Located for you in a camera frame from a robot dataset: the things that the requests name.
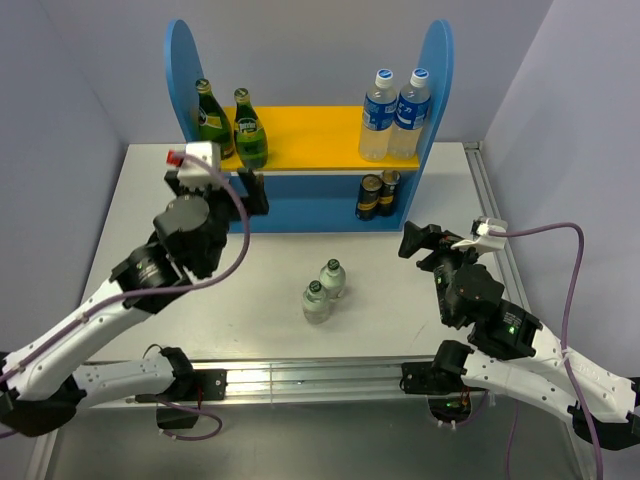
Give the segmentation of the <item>green Perrier bottle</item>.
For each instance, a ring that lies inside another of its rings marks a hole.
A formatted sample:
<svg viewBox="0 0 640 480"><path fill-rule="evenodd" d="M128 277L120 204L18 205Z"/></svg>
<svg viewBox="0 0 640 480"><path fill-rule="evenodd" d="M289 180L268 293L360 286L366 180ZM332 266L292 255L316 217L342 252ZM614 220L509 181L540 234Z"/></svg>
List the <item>green Perrier bottle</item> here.
<svg viewBox="0 0 640 480"><path fill-rule="evenodd" d="M236 152L247 169L261 169L268 159L268 140L262 123L254 110L246 88L234 91L236 115L234 142Z"/></svg>
<svg viewBox="0 0 640 480"><path fill-rule="evenodd" d="M220 148L222 159L234 154L234 142L230 122L215 99L210 82L200 78L195 82L199 97L198 128L202 141L211 141Z"/></svg>

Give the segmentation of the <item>Pocari Sweat bottle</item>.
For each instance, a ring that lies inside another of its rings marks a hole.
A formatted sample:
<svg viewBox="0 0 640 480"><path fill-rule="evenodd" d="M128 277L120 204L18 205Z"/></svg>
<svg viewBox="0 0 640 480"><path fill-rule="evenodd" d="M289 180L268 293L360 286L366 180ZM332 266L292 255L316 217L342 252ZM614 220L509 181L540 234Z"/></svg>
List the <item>Pocari Sweat bottle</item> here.
<svg viewBox="0 0 640 480"><path fill-rule="evenodd" d="M429 72L413 70L409 82L399 91L396 112L388 143L388 153L396 159L410 159L416 152L431 103L427 85Z"/></svg>
<svg viewBox="0 0 640 480"><path fill-rule="evenodd" d="M398 98L393 83L393 72L380 69L366 91L358 150L367 161L381 161L387 154Z"/></svg>

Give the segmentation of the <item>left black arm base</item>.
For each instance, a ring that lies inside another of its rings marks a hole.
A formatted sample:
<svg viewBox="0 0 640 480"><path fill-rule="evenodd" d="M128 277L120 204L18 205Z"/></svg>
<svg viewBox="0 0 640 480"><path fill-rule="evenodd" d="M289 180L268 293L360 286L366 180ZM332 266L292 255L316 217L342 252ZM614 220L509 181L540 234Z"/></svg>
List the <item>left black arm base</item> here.
<svg viewBox="0 0 640 480"><path fill-rule="evenodd" d="M157 357L168 360L172 375L170 385L157 394L135 396L139 403L156 402L156 425L162 435L180 441L200 441L216 436L223 427L219 416L204 409L205 401L224 399L227 386L227 371L224 369L196 370L186 354L178 347L158 348ZM209 418L216 423L211 433L185 435L183 430L191 430L200 418Z"/></svg>

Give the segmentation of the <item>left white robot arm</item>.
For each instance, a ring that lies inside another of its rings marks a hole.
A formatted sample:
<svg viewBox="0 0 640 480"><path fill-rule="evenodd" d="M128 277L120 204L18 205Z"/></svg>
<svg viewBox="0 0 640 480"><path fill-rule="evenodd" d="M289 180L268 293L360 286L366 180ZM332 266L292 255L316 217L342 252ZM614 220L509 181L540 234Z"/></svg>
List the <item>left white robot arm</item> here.
<svg viewBox="0 0 640 480"><path fill-rule="evenodd" d="M229 227L249 227L269 211L264 178L238 172L240 196L221 175L187 188L175 171L165 180L175 193L154 220L154 232L120 262L84 304L22 349L1 355L2 437L39 437L69 422L80 409L125 397L159 403L182 400L196 384L191 361L178 347L163 347L138 361L91 366L88 359L120 334L160 313L180 297L220 283L243 262L217 270Z"/></svg>

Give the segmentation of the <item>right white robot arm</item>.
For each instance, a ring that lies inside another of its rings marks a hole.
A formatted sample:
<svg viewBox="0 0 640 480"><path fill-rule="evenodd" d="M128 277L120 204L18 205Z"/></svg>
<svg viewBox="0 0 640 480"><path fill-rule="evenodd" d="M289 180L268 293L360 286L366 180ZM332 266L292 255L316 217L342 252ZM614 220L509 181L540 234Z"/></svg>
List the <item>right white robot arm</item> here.
<svg viewBox="0 0 640 480"><path fill-rule="evenodd" d="M544 410L581 439L619 451L639 443L639 380L600 367L556 336L532 313L504 299L505 287L478 259L511 237L505 221L477 218L465 239L440 226L404 225L399 256L421 249L417 267L434 276L440 320L469 328L466 342L445 340L431 361L402 365L406 394L490 390Z"/></svg>

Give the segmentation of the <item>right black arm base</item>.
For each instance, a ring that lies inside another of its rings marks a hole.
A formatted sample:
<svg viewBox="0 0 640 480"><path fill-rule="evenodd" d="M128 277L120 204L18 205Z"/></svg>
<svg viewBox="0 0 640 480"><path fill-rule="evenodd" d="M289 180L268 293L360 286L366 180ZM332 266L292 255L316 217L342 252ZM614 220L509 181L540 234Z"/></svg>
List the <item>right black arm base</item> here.
<svg viewBox="0 0 640 480"><path fill-rule="evenodd" d="M402 363L399 388L407 395L424 396L431 422L451 431L471 423L489 405L486 390L466 386L459 375L432 361Z"/></svg>

